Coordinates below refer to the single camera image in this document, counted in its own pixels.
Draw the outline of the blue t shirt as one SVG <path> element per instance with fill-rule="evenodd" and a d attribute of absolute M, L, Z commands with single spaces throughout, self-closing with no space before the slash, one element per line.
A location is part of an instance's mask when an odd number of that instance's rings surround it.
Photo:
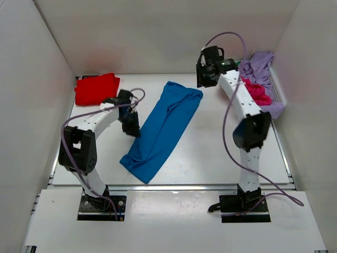
<path fill-rule="evenodd" d="M 203 92 L 167 82 L 160 99 L 120 164 L 148 184 L 171 155 L 198 109 Z"/>

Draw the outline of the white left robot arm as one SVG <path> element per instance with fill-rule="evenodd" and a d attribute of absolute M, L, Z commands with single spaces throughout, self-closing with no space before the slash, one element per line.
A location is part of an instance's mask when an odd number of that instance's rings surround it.
<path fill-rule="evenodd" d="M 141 136 L 136 106 L 142 100 L 132 92 L 121 89 L 115 98 L 107 98 L 99 109 L 66 120 L 61 127 L 61 144 L 58 162 L 80 182 L 90 204 L 99 210 L 113 206 L 108 186 L 96 170 L 98 137 L 115 121 L 122 131 L 132 137 Z"/>

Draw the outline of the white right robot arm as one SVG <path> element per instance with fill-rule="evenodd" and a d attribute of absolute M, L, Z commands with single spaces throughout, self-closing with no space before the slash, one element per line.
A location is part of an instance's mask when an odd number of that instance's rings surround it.
<path fill-rule="evenodd" d="M 219 85 L 231 100 L 239 124 L 232 136 L 240 150 L 242 170 L 237 185 L 236 206 L 248 211 L 261 196 L 259 158 L 267 137 L 271 115 L 254 102 L 233 59 L 225 59 L 217 46 L 202 48 L 197 64 L 197 87 Z"/>

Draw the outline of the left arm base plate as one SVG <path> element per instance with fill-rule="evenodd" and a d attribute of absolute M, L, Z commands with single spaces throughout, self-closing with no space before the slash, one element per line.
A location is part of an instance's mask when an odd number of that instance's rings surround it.
<path fill-rule="evenodd" d="M 79 221 L 124 221 L 126 209 L 126 195 L 110 195 L 115 209 L 107 200 L 101 200 L 87 196 L 81 196 L 77 220 Z"/>

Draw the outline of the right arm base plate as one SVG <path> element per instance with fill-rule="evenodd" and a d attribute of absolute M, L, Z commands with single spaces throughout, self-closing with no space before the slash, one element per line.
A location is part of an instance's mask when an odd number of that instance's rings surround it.
<path fill-rule="evenodd" d="M 242 194 L 220 195 L 218 203 L 209 206 L 207 212 L 221 213 L 222 223 L 268 223 L 271 217 L 265 195 L 245 200 Z"/>

